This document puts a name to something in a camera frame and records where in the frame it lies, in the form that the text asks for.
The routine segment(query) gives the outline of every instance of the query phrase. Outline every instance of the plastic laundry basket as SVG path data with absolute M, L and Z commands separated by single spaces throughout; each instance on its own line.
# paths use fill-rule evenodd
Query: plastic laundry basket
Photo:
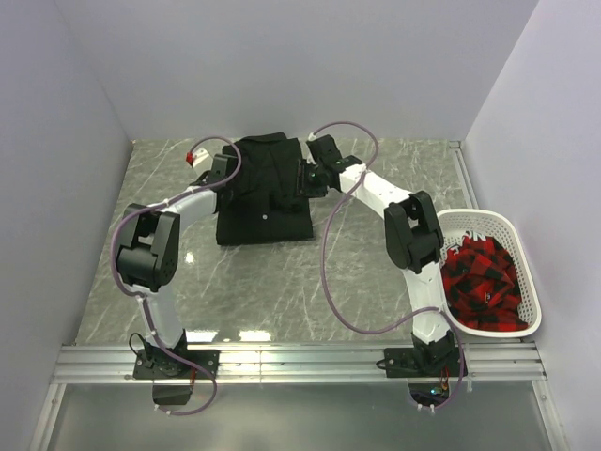
M 450 315 L 457 328 L 466 334 L 491 338 L 516 338 L 533 334 L 541 324 L 541 306 L 538 303 L 530 269 L 516 228 L 500 214 L 486 210 L 444 210 L 439 213 L 439 221 L 442 235 L 444 235 L 444 249 L 461 244 L 466 231 L 472 230 L 488 237 L 494 237 L 509 252 L 516 264 L 517 281 L 522 294 L 522 302 L 517 307 L 517 313 L 522 320 L 528 322 L 528 328 L 523 331 L 489 332 L 464 326 L 453 315 Z M 442 253 L 441 264 L 444 264 L 446 251 Z

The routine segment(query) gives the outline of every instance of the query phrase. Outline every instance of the black bracket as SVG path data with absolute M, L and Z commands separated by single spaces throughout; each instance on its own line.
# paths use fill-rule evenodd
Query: black bracket
M 444 367 L 449 369 L 450 377 L 459 376 L 459 348 L 455 346 L 451 331 L 437 342 L 426 345 L 414 338 L 413 344 L 415 348 L 384 350 L 384 360 L 378 362 L 378 367 L 386 370 L 387 378 L 438 378 Z M 463 375 L 467 374 L 465 363 Z
M 213 157 L 213 165 L 209 171 L 201 174 L 200 177 L 193 181 L 190 186 L 202 186 L 216 183 L 226 177 L 232 175 L 238 164 L 238 157 L 233 155 L 226 155 L 224 153 L 218 153 Z
M 398 268 L 419 274 L 423 266 L 440 260 L 444 238 L 427 192 L 410 194 L 403 202 L 384 209 L 384 230 L 386 250 Z
M 129 204 L 123 217 L 145 207 Z M 151 211 L 136 216 L 121 230 L 117 246 L 116 268 L 123 282 L 157 292 L 176 273 L 179 215 Z
M 306 160 L 299 162 L 297 193 L 304 197 L 324 197 L 328 188 L 340 191 L 340 174 L 362 161 L 354 155 L 342 157 L 334 139 L 330 135 L 307 141 L 311 156 L 316 163 Z

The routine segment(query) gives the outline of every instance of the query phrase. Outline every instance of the white enclosure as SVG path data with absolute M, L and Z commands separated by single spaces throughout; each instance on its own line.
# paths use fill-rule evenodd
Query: white enclosure
M 130 138 L 462 139 L 535 0 L 57 0 Z
M 2 2 L 3 449 L 29 445 L 74 338 L 131 140 L 335 119 L 464 141 L 524 244 L 572 449 L 599 449 L 600 23 L 595 0 Z
M 536 336 L 577 450 L 599 449 L 601 4 L 542 0 L 476 118 L 466 159 L 481 207 L 519 230 Z

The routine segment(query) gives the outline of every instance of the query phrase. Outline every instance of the red checkered cloth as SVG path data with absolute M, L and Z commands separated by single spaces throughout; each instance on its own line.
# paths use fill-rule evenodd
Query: red checkered cloth
M 463 325 L 495 332 L 528 327 L 517 314 L 516 265 L 494 238 L 466 232 L 460 246 L 447 249 L 441 273 L 449 309 Z

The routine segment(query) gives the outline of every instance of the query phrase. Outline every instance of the gray marble surface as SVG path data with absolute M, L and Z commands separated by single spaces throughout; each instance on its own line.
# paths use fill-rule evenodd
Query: gray marble surface
M 109 235 L 77 337 L 79 344 L 124 343 L 143 332 L 136 302 L 115 286 L 108 264 L 110 236 L 131 202 L 160 201 L 195 179 L 184 162 L 192 139 L 137 141 L 116 203 Z M 343 155 L 364 160 L 373 143 L 338 139 Z M 466 206 L 446 141 L 383 139 L 372 169 L 411 191 L 428 191 L 437 210 Z M 211 152 L 221 149 L 209 143 Z M 192 225 L 180 240 L 174 278 L 176 310 L 192 341 L 305 342 L 363 340 L 331 313 L 319 282 L 319 238 L 338 193 L 311 201 L 316 239 L 221 248 L 216 217 Z M 383 223 L 357 201 L 334 219 L 328 249 L 328 276 L 338 307 L 354 324 L 380 328 L 410 311 L 403 276 L 388 258 Z M 380 339 L 406 339 L 410 324 Z

